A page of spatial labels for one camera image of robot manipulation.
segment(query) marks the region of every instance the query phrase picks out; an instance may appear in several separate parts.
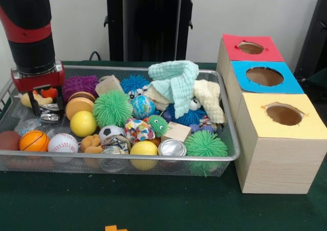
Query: purple spiky ball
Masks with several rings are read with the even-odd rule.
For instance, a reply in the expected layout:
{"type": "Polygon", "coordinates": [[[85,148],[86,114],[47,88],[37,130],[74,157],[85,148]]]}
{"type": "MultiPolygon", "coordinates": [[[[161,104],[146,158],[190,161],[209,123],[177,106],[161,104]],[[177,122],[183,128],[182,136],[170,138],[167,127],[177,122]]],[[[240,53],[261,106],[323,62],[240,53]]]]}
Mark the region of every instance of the purple spiky ball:
{"type": "Polygon", "coordinates": [[[72,76],[65,80],[62,87],[64,101],[68,101],[72,94],[80,91],[88,92],[97,97],[96,85],[99,79],[96,76],[72,76]]]}

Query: toy burger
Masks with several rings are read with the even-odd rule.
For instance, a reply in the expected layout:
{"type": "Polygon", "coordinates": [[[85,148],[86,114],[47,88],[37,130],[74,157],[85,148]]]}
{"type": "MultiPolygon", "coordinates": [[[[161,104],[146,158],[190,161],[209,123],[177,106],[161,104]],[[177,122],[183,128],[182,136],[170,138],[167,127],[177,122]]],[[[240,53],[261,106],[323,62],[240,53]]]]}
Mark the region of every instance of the toy burger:
{"type": "Polygon", "coordinates": [[[87,92],[77,92],[72,94],[66,105],[66,116],[69,120],[79,111],[93,111],[96,98],[87,92]]]}

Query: red square top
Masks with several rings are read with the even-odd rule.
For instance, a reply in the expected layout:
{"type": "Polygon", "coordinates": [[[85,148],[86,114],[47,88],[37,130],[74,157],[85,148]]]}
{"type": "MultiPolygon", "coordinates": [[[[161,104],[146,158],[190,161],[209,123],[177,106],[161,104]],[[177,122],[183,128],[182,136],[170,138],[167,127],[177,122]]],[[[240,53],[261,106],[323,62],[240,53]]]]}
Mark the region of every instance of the red square top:
{"type": "Polygon", "coordinates": [[[282,55],[269,36],[235,36],[223,34],[231,61],[281,61],[282,55]]]}

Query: light blue washcloth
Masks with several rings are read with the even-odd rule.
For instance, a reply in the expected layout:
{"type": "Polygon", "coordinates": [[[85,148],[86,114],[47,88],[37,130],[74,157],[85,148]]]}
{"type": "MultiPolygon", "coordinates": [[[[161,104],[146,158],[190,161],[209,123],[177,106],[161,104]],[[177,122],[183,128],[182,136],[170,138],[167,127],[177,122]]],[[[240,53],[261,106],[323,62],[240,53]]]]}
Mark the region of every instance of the light blue washcloth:
{"type": "Polygon", "coordinates": [[[174,103],[175,118],[189,111],[198,74],[199,66],[191,61],[167,61],[149,67],[149,77],[154,80],[150,86],[174,103]]]}

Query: white wall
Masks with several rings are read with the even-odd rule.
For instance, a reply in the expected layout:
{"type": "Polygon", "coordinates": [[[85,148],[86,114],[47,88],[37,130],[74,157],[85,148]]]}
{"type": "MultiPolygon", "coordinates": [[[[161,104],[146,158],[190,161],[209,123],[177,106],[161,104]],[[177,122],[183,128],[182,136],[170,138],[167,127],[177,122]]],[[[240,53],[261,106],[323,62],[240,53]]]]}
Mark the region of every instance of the white wall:
{"type": "MultiPolygon", "coordinates": [[[[299,52],[317,0],[193,0],[187,59],[216,62],[222,33],[270,35],[289,67],[299,52]]],[[[56,57],[85,60],[96,50],[109,59],[103,27],[106,0],[50,0],[56,57]]],[[[9,78],[13,62],[0,27],[0,81],[9,78]]]]}

